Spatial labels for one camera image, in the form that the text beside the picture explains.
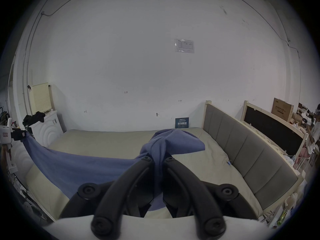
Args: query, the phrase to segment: beige bed sheet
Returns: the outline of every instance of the beige bed sheet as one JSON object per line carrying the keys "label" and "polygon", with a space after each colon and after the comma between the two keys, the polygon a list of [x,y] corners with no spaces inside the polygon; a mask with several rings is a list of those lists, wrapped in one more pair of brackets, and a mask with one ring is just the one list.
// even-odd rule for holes
{"label": "beige bed sheet", "polygon": [[[200,180],[235,185],[249,202],[255,213],[262,214],[262,208],[254,194],[236,168],[227,163],[228,156],[211,136],[201,128],[184,129],[197,136],[205,150],[191,154],[176,154],[173,157],[188,167]],[[70,154],[109,158],[135,158],[143,144],[156,131],[96,132],[69,130],[49,148]],[[54,219],[58,219],[69,199],[33,166],[26,176],[30,192],[40,206]],[[166,208],[148,212],[146,218],[170,218]]]}

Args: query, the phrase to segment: wooden bed frame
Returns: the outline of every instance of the wooden bed frame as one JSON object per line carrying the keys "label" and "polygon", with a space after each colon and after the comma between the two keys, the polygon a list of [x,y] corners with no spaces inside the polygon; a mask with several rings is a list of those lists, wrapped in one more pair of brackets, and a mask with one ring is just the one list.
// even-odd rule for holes
{"label": "wooden bed frame", "polygon": [[[206,100],[205,102],[205,105],[204,105],[204,112],[203,112],[203,121],[202,121],[202,128],[204,127],[204,123],[205,123],[205,116],[206,116],[206,110],[207,110],[207,106],[208,104],[212,105],[212,102],[210,100]],[[264,142],[266,142],[270,147],[272,147],[276,153],[288,164],[288,166],[291,168],[291,170],[297,175],[297,181],[290,187],[290,189],[285,192],[279,199],[277,199],[274,203],[272,203],[271,205],[269,205],[268,207],[266,207],[265,209],[262,210],[262,214],[267,214],[268,212],[270,211],[274,211],[279,205],[282,205],[283,202],[286,200],[286,198],[288,198],[291,194],[293,194],[298,186],[300,186],[300,184],[303,182],[303,180],[305,179],[305,176],[306,176],[306,173],[304,170],[302,170],[301,173],[299,173],[297,170],[295,170],[293,168],[293,166],[283,157],[284,155],[279,152],[279,150],[277,150],[274,146],[273,146],[273,141],[270,140],[270,142],[268,142],[267,140],[269,140],[269,138],[267,138],[266,136],[264,137],[263,134],[261,133],[258,133],[258,130],[256,130],[254,127],[250,126],[248,123],[244,122],[243,119],[244,119],[244,116],[246,114],[246,109],[247,107],[252,107],[256,110],[259,110],[261,111],[262,113],[266,114],[266,115],[269,115],[271,116],[272,118],[278,120],[279,122],[283,123],[284,125],[286,125],[287,127],[290,127],[290,129],[292,129],[295,133],[297,133],[302,139],[302,144],[298,150],[298,152],[301,151],[301,148],[307,138],[307,135],[306,134],[303,134],[302,132],[300,132],[298,129],[294,128],[291,124],[289,124],[288,122],[282,120],[281,118],[278,118],[276,115],[274,114],[271,114],[269,112],[267,112],[266,110],[263,110],[262,108],[259,108],[257,106],[254,106],[250,103],[248,103],[248,101],[245,101],[244,103],[244,108],[243,108],[243,112],[242,112],[242,118],[241,118],[241,123],[243,123],[244,126],[246,126],[248,129],[250,129],[254,134],[256,134],[256,136],[258,136],[260,139],[262,139]]]}

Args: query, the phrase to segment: wooden headboard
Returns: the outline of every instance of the wooden headboard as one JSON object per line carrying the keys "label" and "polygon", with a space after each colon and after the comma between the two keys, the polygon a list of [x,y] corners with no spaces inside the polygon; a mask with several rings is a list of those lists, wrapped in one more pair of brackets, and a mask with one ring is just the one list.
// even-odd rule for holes
{"label": "wooden headboard", "polygon": [[264,134],[272,144],[291,157],[298,157],[308,136],[285,120],[247,100],[244,102],[241,121]]}

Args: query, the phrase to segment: electrical wire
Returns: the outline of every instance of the electrical wire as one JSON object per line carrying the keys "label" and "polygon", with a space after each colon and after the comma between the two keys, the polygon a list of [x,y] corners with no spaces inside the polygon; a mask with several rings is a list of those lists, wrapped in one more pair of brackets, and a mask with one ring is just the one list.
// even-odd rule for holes
{"label": "electrical wire", "polygon": [[282,39],[282,38],[280,37],[280,35],[277,33],[277,31],[273,28],[273,26],[271,26],[271,24],[262,16],[261,13],[259,13],[256,9],[254,9],[253,6],[251,6],[250,4],[248,4],[245,0],[241,0],[241,1],[244,2],[245,4],[247,4],[248,6],[250,6],[253,10],[255,10],[256,13],[259,14],[259,15],[265,20],[265,22],[272,28],[272,30],[277,34],[277,36],[278,36],[282,41],[285,41],[286,44],[287,44],[290,48],[297,50],[298,60],[299,60],[299,71],[300,71],[300,91],[299,91],[299,102],[300,102],[300,94],[301,94],[301,67],[300,67],[300,55],[299,55],[298,49],[295,48],[295,47],[290,46],[289,43],[288,43],[286,40]]}
{"label": "electrical wire", "polygon": [[45,12],[43,11],[43,12],[41,12],[41,14],[42,15],[44,15],[44,16],[52,16],[52,15],[54,15],[59,9],[61,9],[61,7],[63,7],[63,6],[65,6],[67,3],[69,3],[71,0],[68,0],[67,2],[65,2],[62,6],[60,6],[57,10],[55,10],[53,13],[51,13],[51,14],[45,14]]}

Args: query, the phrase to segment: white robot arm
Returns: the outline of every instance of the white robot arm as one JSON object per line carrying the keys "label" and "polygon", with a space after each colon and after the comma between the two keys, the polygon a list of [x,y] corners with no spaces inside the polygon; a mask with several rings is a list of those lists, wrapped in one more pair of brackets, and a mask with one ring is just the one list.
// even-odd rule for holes
{"label": "white robot arm", "polygon": [[[21,130],[18,128],[12,128],[11,126],[11,121],[12,119],[8,119],[7,126],[5,125],[0,125],[0,145],[7,145],[8,150],[11,149],[12,145],[12,139],[20,140],[22,137],[25,136],[25,130]],[[15,173],[18,171],[18,168],[14,162],[11,161],[10,159],[10,154],[6,151],[6,160],[8,164],[8,169],[11,174]]]}

